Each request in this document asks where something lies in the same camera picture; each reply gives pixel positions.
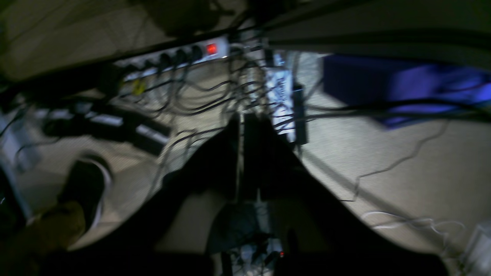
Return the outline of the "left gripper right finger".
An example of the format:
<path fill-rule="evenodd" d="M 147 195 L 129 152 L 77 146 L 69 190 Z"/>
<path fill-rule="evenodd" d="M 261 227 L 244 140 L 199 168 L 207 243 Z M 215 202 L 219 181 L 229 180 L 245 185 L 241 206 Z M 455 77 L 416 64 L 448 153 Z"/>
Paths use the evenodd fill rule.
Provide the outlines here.
<path fill-rule="evenodd" d="M 242 199 L 271 204 L 286 247 L 276 276 L 447 276 L 442 260 L 370 229 L 318 181 L 260 115 L 244 117 Z"/>

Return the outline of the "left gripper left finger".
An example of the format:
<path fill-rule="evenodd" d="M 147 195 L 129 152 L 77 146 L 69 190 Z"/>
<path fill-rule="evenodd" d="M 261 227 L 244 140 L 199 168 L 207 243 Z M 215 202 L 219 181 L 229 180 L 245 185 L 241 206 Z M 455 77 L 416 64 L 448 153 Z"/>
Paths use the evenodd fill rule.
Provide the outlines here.
<path fill-rule="evenodd" d="M 238 115 L 208 139 L 162 188 L 95 243 L 42 263 L 42 276 L 212 276 L 206 252 L 214 219 L 236 197 Z"/>

